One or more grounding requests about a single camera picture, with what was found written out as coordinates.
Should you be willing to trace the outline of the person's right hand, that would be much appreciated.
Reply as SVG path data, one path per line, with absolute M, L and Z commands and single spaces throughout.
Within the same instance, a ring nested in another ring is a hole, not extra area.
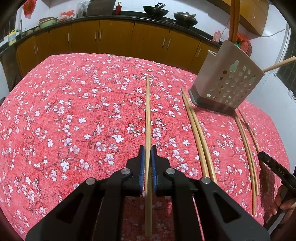
M 286 223 L 288 219 L 291 217 L 294 209 L 295 209 L 295 198 L 289 199 L 288 201 L 283 201 L 282 194 L 283 190 L 285 189 L 285 186 L 281 185 L 278 189 L 277 195 L 274 199 L 274 202 L 271 206 L 271 209 L 268 212 L 268 217 L 272 217 L 273 215 L 276 215 L 278 210 L 286 210 L 286 214 L 283 217 L 282 221 L 280 222 L 281 225 Z

